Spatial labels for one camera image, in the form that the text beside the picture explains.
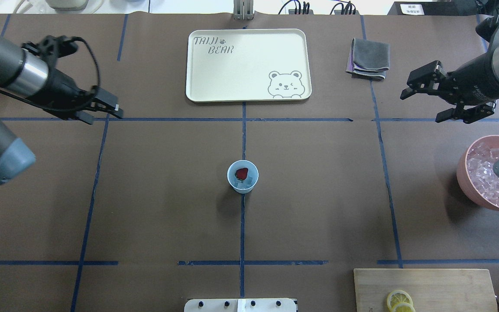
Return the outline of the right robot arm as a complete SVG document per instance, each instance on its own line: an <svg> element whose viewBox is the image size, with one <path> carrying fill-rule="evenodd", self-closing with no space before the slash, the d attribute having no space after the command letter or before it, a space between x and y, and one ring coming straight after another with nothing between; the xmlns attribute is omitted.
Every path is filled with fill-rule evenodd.
<svg viewBox="0 0 499 312"><path fill-rule="evenodd" d="M432 61L411 71L406 85L402 100L427 94L452 105L438 112L436 123L461 120L470 124L491 116L499 100L499 45L455 71L447 72L440 61Z"/></svg>

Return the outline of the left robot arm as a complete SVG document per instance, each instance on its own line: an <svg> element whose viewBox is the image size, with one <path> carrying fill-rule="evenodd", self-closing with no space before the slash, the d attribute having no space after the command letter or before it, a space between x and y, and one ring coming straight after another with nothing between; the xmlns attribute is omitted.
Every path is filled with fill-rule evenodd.
<svg viewBox="0 0 499 312"><path fill-rule="evenodd" d="M89 90L57 69L58 59L73 55L83 43L96 71ZM100 67L87 41L81 37L44 37L21 46L0 35L0 94L30 105L61 120L93 124L92 112L123 118L117 96L101 87ZM36 156L0 119L0 185L31 167Z"/></svg>

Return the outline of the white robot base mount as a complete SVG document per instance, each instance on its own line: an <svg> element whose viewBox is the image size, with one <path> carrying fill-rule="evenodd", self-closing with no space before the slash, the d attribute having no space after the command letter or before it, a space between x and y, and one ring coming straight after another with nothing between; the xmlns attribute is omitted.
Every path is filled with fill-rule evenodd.
<svg viewBox="0 0 499 312"><path fill-rule="evenodd" d="M190 299L184 312L297 312L296 299L291 298L228 298Z"/></svg>

